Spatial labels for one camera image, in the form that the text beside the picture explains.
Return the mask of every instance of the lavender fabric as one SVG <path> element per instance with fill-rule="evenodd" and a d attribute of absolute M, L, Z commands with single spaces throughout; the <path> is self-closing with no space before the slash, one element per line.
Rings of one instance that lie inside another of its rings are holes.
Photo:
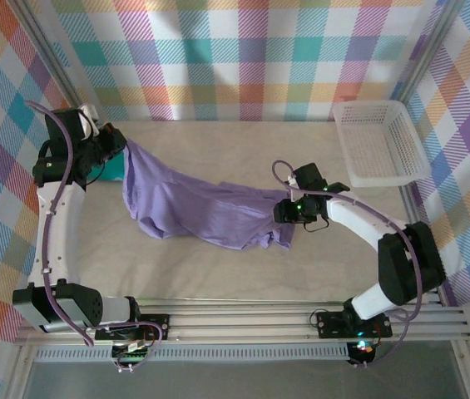
<path fill-rule="evenodd" d="M 124 150 L 123 197 L 131 217 L 151 237 L 195 235 L 231 249 L 272 241 L 290 248 L 292 224 L 273 221 L 285 191 L 213 185 L 183 175 L 129 140 Z"/>

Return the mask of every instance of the purple cable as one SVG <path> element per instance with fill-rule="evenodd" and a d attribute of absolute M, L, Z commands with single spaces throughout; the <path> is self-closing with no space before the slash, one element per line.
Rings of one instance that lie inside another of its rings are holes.
<path fill-rule="evenodd" d="M 65 142 L 67 143 L 67 151 L 68 151 L 68 157 L 67 157 L 67 165 L 65 167 L 64 174 L 62 176 L 61 182 L 59 184 L 59 187 L 57 188 L 57 192 L 55 196 L 53 197 L 53 200 L 51 201 L 50 204 L 50 209 L 46 212 L 46 219 L 44 221 L 44 227 L 42 230 L 42 246 L 41 246 L 41 258 L 42 258 L 42 270 L 44 270 L 47 265 L 48 265 L 48 238 L 50 235 L 50 226 L 52 224 L 52 216 L 55 215 L 56 213 L 56 207 L 57 204 L 59 203 L 59 199 L 61 198 L 62 192 L 65 189 L 65 186 L 68 181 L 68 176 L 70 175 L 70 171 L 72 170 L 72 160 L 73 160 L 73 148 L 72 148 L 72 140 L 70 138 L 70 134 L 68 133 L 67 128 L 62 124 L 62 122 L 55 116 L 53 112 L 48 110 L 45 106 L 38 104 L 34 101 L 26 101 L 26 105 L 30 106 L 33 110 L 41 112 L 42 114 L 50 116 L 53 121 L 57 124 L 59 129 L 62 132 L 62 135 L 65 138 Z M 44 279 L 44 291 L 46 292 L 48 302 L 53 308 L 53 311 L 56 313 L 59 318 L 68 324 L 68 326 L 80 334 L 83 337 L 83 340 L 85 341 L 85 344 L 88 347 L 93 347 L 94 346 L 94 341 L 92 338 L 87 334 L 87 331 L 80 328 L 77 326 L 65 313 L 64 310 L 59 306 L 59 303 L 55 300 L 52 294 L 52 286 L 50 284 L 50 276 L 49 274 L 51 273 L 51 270 L 48 273 L 42 272 L 42 277 Z M 104 326 L 96 326 L 91 329 L 97 330 L 101 328 L 130 328 L 130 327 L 135 327 L 135 326 L 151 326 L 157 329 L 159 332 L 159 339 L 157 340 L 157 344 L 154 348 L 151 349 L 151 351 L 148 352 L 148 356 L 145 357 L 141 362 L 138 362 L 133 368 L 129 367 L 128 370 L 132 371 L 132 369 L 139 367 L 143 362 L 151 355 L 153 354 L 159 345 L 161 345 L 162 342 L 162 329 L 159 327 L 158 324 L 155 323 L 150 323 L 150 322 L 124 322 L 124 323 L 110 323 Z M 119 370 L 122 370 L 122 367 L 120 363 L 117 361 L 117 366 Z"/>
<path fill-rule="evenodd" d="M 401 237 L 401 239 L 403 239 L 403 242 L 405 244 L 405 246 L 407 247 L 407 250 L 408 252 L 410 253 L 410 258 L 412 259 L 412 265 L 413 265 L 413 269 L 414 269 L 414 273 L 415 273 L 415 278 L 416 278 L 416 289 L 417 289 L 417 298 L 418 300 L 416 301 L 416 306 L 412 312 L 412 314 L 408 315 L 408 312 L 403 309 L 403 308 L 396 308 L 396 309 L 392 309 L 392 310 L 389 310 L 388 311 L 388 314 L 391 315 L 392 317 L 398 319 L 400 322 L 403 322 L 404 323 L 404 329 L 403 329 L 403 333 L 401 334 L 401 336 L 399 337 L 399 340 L 396 342 L 396 344 L 393 346 L 393 348 L 390 350 L 390 352 L 388 352 L 386 355 L 384 355 L 383 357 L 381 357 L 380 359 L 376 360 L 375 362 L 372 362 L 371 365 L 373 366 L 374 364 L 377 364 L 379 363 L 382 359 L 390 356 L 392 353 L 394 353 L 396 351 L 396 349 L 398 348 L 398 346 L 401 344 L 401 342 L 404 340 L 406 334 L 407 334 L 407 331 L 408 331 L 408 326 L 410 324 L 410 322 L 412 320 L 414 320 L 418 314 L 419 314 L 419 310 L 421 308 L 421 297 L 423 296 L 423 283 L 422 283 L 422 280 L 421 280 L 421 271 L 419 269 L 419 261 L 418 261 L 418 256 L 416 255 L 415 251 L 414 251 L 414 248 L 412 246 L 412 243 L 410 242 L 410 240 L 408 239 L 407 235 L 391 220 L 389 219 L 387 216 L 385 216 L 384 214 L 381 214 L 380 212 L 378 212 L 376 209 L 373 209 L 371 206 L 369 205 L 366 205 L 360 201 L 357 201 L 356 199 L 352 199 L 346 195 L 340 195 L 340 194 L 335 194 L 335 193 L 328 193 L 328 192 L 323 192 L 323 191 L 309 191 L 309 190 L 302 190 L 302 189 L 298 189 L 298 188 L 295 188 L 295 187 L 292 187 L 290 185 L 288 185 L 287 183 L 285 183 L 278 175 L 277 175 L 277 172 L 275 172 L 275 167 L 278 165 L 278 164 L 281 164 L 281 165 L 285 165 L 286 167 L 289 168 L 290 170 L 290 174 L 291 175 L 294 175 L 294 168 L 292 167 L 291 164 L 289 164 L 288 162 L 286 162 L 285 160 L 276 160 L 272 166 L 271 166 L 271 171 L 272 173 L 274 174 L 274 177 L 277 179 L 277 181 L 279 181 L 287 190 L 293 190 L 293 191 L 298 191 L 300 193 L 303 193 L 303 194 L 308 194 L 308 195 L 325 195 L 325 196 L 328 196 L 328 197 L 333 197 L 333 198 L 336 198 L 338 200 L 343 200 L 343 201 L 346 201 L 346 202 L 349 202 L 351 204 L 354 204 L 354 205 L 357 205 L 359 206 L 360 208 L 364 209 L 365 211 L 369 212 L 370 214 L 372 214 L 373 216 L 375 216 L 377 219 L 380 219 L 382 220 L 385 224 L 387 224 L 388 226 L 390 226 L 392 229 L 394 229 L 396 231 L 397 234 L 399 234 L 399 236 Z M 405 317 L 401 317 L 399 315 L 396 314 L 396 312 L 404 312 L 405 314 Z"/>

